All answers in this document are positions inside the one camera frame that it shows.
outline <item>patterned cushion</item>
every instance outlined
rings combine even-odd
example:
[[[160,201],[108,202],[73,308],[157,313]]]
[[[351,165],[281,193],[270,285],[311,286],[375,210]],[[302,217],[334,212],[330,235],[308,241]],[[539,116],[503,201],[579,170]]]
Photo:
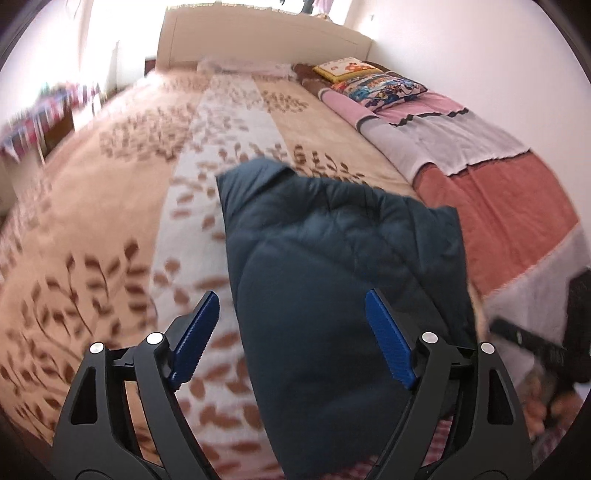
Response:
[[[339,83],[369,73],[382,73],[380,69],[353,57],[328,61],[314,67],[314,71],[332,83]]]
[[[412,80],[375,73],[361,78],[345,80],[332,86],[357,103],[378,112],[396,103],[414,100],[427,88]]]

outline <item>white headboard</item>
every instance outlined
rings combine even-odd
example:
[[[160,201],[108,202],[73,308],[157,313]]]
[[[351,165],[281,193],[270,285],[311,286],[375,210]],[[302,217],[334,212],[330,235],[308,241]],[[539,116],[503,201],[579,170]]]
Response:
[[[319,64],[367,58],[372,40],[309,15],[244,5],[183,5],[166,10],[156,69],[195,67],[205,56]]]

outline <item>folded garment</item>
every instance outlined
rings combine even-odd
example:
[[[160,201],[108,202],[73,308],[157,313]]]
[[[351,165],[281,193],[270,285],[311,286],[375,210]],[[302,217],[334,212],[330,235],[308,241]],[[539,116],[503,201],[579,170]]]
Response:
[[[408,401],[365,319],[395,311],[476,343],[457,212],[252,160],[217,180],[233,300],[253,390],[290,480],[378,455]]]

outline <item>blue gripper pad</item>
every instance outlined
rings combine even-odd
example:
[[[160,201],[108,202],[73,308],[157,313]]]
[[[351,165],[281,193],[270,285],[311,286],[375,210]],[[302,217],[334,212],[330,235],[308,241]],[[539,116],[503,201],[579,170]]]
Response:
[[[365,296],[365,316],[395,380],[410,390],[417,381],[411,359],[412,350],[375,290]]]
[[[205,303],[191,321],[176,349],[173,351],[173,369],[168,376],[168,384],[177,391],[182,384],[193,377],[199,359],[217,325],[220,315],[220,301],[211,292]]]

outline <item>silver screw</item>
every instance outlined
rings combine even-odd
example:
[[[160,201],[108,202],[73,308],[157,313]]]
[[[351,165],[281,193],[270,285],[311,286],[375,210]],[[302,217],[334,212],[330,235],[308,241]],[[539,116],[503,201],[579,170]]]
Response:
[[[495,353],[495,347],[491,343],[484,342],[480,348],[484,353],[488,353],[489,355]]]
[[[150,345],[158,345],[162,340],[164,340],[164,335],[160,332],[150,333],[146,338]]]
[[[435,335],[433,332],[425,332],[423,333],[423,336],[421,338],[424,342],[427,343],[437,343],[437,341],[439,340],[437,335]]]
[[[93,343],[90,346],[90,353],[101,353],[104,348],[105,346],[100,342]]]

